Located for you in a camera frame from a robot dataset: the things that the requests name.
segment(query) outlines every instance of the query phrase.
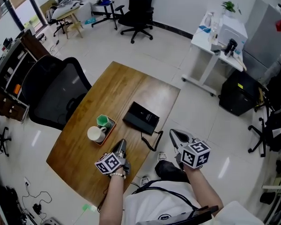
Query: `wooden table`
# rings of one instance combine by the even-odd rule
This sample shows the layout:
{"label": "wooden table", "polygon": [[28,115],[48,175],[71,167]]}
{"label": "wooden table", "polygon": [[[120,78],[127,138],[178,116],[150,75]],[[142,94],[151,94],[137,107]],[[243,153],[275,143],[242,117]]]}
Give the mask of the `wooden table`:
{"label": "wooden table", "polygon": [[[78,31],[78,33],[80,34],[80,37],[83,38],[83,36],[82,36],[82,34],[80,33],[80,30],[79,30],[79,27],[81,27],[83,29],[83,26],[81,25],[81,22],[77,19],[77,17],[74,14],[75,12],[78,11],[78,9],[79,9],[79,7],[72,10],[72,11],[67,12],[66,14],[63,14],[62,16],[60,16],[56,19],[56,20],[62,20],[62,19],[64,20],[66,36],[67,36],[67,30],[68,29],[75,28]],[[71,24],[69,26],[66,26],[66,18],[67,17],[69,17],[72,20],[73,24]]]}
{"label": "wooden table", "polygon": [[[141,133],[122,121],[132,102],[139,103],[160,117],[156,127],[156,131],[160,131],[179,92],[180,89],[165,82],[112,62],[73,113],[50,152],[47,163],[73,190],[98,206],[110,179],[102,175],[94,163],[125,138],[127,159],[131,163],[131,173],[124,183],[126,190],[150,152],[141,140]],[[87,137],[87,130],[96,126],[96,118],[100,114],[117,122],[103,146],[98,146]],[[152,146],[155,144],[157,135],[144,136]]]}

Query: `white desk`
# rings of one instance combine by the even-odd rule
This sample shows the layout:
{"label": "white desk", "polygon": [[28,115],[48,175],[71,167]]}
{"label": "white desk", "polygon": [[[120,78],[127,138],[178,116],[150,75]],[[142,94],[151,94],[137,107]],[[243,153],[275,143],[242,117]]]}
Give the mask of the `white desk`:
{"label": "white desk", "polygon": [[[207,13],[205,13],[205,16],[203,18],[203,20],[201,21],[201,25],[204,25],[204,21],[205,21],[205,18],[207,16]],[[198,28],[197,31],[196,31],[196,34],[193,36],[192,38],[192,46],[196,46],[198,47],[199,49],[202,49],[210,54],[212,54],[213,56],[211,57],[203,75],[201,76],[200,80],[196,80],[190,76],[187,76],[187,75],[182,75],[182,81],[188,81],[190,83],[194,83],[195,85],[205,89],[206,91],[210,92],[210,94],[212,96],[216,95],[217,92],[216,90],[204,85],[204,82],[206,81],[206,79],[208,78],[209,74],[211,73],[212,69],[214,68],[216,62],[218,61],[218,59],[221,59],[223,60],[224,62],[227,62],[229,65],[231,65],[232,67],[236,68],[237,70],[239,71],[243,71],[243,67],[239,64],[239,62],[233,58],[233,57],[229,57],[227,58],[224,54],[224,52],[221,52],[220,55],[215,55],[210,49],[211,49],[211,43],[208,41],[208,37],[209,37],[209,34],[210,33],[206,33],[205,31],[202,31],[202,29]],[[239,55],[239,58],[240,60],[242,61],[243,60],[243,55],[240,54]]]}

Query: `green cup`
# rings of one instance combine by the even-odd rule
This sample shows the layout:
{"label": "green cup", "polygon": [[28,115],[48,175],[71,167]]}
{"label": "green cup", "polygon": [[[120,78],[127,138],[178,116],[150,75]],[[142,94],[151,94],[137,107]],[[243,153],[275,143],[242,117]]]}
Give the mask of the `green cup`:
{"label": "green cup", "polygon": [[97,117],[97,124],[102,127],[109,128],[111,126],[111,121],[107,116],[101,114]]}

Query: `person's arm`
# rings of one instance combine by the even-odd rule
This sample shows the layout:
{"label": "person's arm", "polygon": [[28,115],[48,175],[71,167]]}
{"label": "person's arm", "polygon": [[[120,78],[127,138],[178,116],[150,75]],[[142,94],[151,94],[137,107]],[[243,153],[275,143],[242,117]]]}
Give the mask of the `person's arm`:
{"label": "person's arm", "polygon": [[219,206],[219,210],[213,213],[215,216],[224,207],[218,194],[209,185],[200,169],[192,169],[189,166],[184,165],[184,171],[187,174],[193,192],[195,193],[197,201],[201,207]]}
{"label": "person's arm", "polygon": [[[125,174],[123,168],[117,173]],[[123,215],[124,178],[113,175],[100,213],[99,225],[121,225]]]}

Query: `black office chair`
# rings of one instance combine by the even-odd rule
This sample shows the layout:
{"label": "black office chair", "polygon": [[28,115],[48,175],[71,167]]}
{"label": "black office chair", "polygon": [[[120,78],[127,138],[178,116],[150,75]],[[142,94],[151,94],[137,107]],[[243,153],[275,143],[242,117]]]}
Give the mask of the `black office chair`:
{"label": "black office chair", "polygon": [[259,121],[262,122],[262,131],[259,131],[252,125],[248,127],[249,130],[253,129],[260,136],[256,146],[253,149],[250,148],[248,152],[254,152],[259,145],[263,143],[263,153],[261,154],[261,157],[264,158],[266,156],[266,145],[269,146],[272,151],[278,152],[281,149],[281,133],[276,137],[273,136],[273,130],[281,129],[281,109],[272,112],[268,117],[266,124],[264,123],[263,118],[259,118]]}
{"label": "black office chair", "polygon": [[46,55],[27,73],[22,93],[33,122],[62,130],[90,88],[77,59]]}
{"label": "black office chair", "polygon": [[62,33],[65,34],[66,32],[64,30],[64,27],[72,24],[72,22],[68,22],[68,21],[66,21],[66,24],[65,24],[63,19],[61,19],[61,20],[52,19],[52,15],[56,9],[57,9],[57,6],[51,6],[48,9],[48,11],[46,12],[47,23],[49,25],[53,25],[53,24],[57,25],[56,30],[53,33],[53,37],[56,36],[55,33],[57,33],[60,29],[62,29]]}
{"label": "black office chair", "polygon": [[153,29],[152,26],[147,25],[152,25],[153,22],[154,8],[151,7],[151,3],[152,0],[129,0],[129,12],[126,14],[123,13],[123,5],[115,9],[115,11],[120,11],[122,14],[122,17],[118,22],[124,26],[133,27],[131,29],[121,31],[121,35],[123,35],[124,32],[134,31],[131,38],[132,44],[134,43],[134,38],[138,32],[148,35],[150,40],[153,40],[153,36],[144,30],[146,28]]}
{"label": "black office chair", "polygon": [[261,87],[264,93],[264,103],[255,107],[255,111],[266,106],[267,117],[269,116],[269,109],[277,111],[281,109],[281,70],[279,74],[272,77],[268,85]]}

